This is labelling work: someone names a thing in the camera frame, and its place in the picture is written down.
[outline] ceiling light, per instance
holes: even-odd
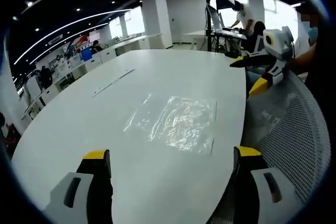
[[[62,30],[63,28],[66,28],[66,27],[68,27],[68,26],[71,26],[71,25],[73,25],[73,24],[75,24],[75,23],[77,23],[77,22],[83,21],[83,20],[88,19],[88,18],[93,18],[93,17],[97,17],[97,16],[101,16],[101,15],[109,14],[109,13],[127,12],[127,11],[129,11],[129,10],[132,10],[132,9],[112,10],[112,11],[105,12],[105,13],[98,13],[98,14],[95,14],[95,15],[92,15],[92,16],[89,16],[89,17],[81,18],[81,19],[79,19],[79,20],[77,20],[77,21],[74,21],[74,22],[71,22],[71,23],[69,23],[69,24],[67,24],[67,25],[65,25],[65,26],[62,26],[62,27],[56,29],[55,31],[51,32],[50,34],[44,36],[42,39],[40,39],[39,41],[35,42],[33,45],[31,45],[31,47],[29,47],[29,48],[28,48],[28,49],[27,49],[27,50],[26,50],[26,51],[25,51],[25,52],[24,52],[24,53],[23,53],[23,54],[22,54],[22,55],[15,61],[15,62],[14,62],[14,65],[16,65],[16,64],[18,63],[18,61],[21,60],[22,57],[23,57],[26,53],[28,53],[33,47],[35,47],[37,44],[39,44],[42,40],[44,40],[45,38],[49,37],[50,35],[53,35],[54,33],[58,32],[58,31]]]
[[[104,24],[101,24],[101,25],[98,25],[98,26],[90,27],[90,28],[88,28],[88,29],[86,29],[86,30],[80,31],[79,33],[76,33],[76,34],[74,34],[74,35],[71,35],[70,37],[68,37],[68,38],[66,38],[66,39],[64,39],[64,40],[61,40],[60,42],[54,44],[54,45],[53,45],[52,47],[50,47],[49,49],[45,50],[42,54],[40,54],[39,56],[37,56],[37,57],[36,57],[31,63],[29,63],[29,64],[31,65],[32,63],[34,63],[35,60],[37,60],[38,58],[40,58],[40,57],[41,57],[43,54],[45,54],[48,50],[50,50],[51,48],[54,48],[54,47],[58,46],[58,45],[61,44],[62,42],[66,41],[66,40],[68,40],[68,39],[70,39],[70,38],[72,38],[72,37],[74,37],[74,36],[76,36],[76,35],[79,35],[79,34],[81,34],[81,33],[84,33],[85,31],[94,29],[94,28],[96,28],[96,27],[104,26],[104,25],[107,25],[107,24],[108,24],[108,23],[104,23]]]
[[[290,7],[298,7],[298,6],[300,6],[301,5],[301,2],[300,3],[297,3],[297,4],[293,4],[293,5],[291,5]]]

